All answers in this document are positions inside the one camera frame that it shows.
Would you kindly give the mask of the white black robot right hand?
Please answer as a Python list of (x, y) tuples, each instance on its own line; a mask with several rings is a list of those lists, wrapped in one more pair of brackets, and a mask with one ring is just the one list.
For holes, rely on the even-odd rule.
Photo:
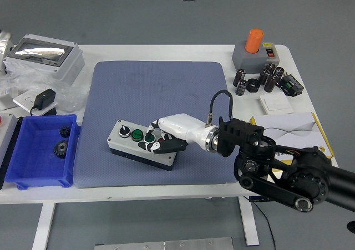
[(148, 127), (145, 137), (149, 137), (155, 129), (160, 129), (162, 141), (139, 142), (138, 146), (155, 154), (184, 151), (188, 144), (197, 143), (203, 150), (216, 152), (212, 140), (217, 135), (215, 125), (206, 124), (187, 114), (176, 114), (159, 118)]

